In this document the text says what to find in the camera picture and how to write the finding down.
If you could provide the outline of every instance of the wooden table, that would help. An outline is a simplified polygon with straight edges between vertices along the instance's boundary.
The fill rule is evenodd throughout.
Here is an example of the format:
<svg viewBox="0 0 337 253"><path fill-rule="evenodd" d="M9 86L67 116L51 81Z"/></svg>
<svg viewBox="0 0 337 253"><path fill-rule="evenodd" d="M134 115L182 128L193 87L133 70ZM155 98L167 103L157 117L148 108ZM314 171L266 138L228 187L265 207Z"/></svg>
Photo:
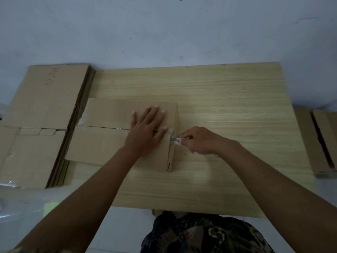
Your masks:
<svg viewBox="0 0 337 253"><path fill-rule="evenodd" d="M303 141L278 63L98 71L90 97L177 102L179 132L204 126L238 140L277 170L314 190ZM65 184L80 185L98 166L70 163ZM176 147L173 172L133 170L114 206L263 217L221 159Z"/></svg>

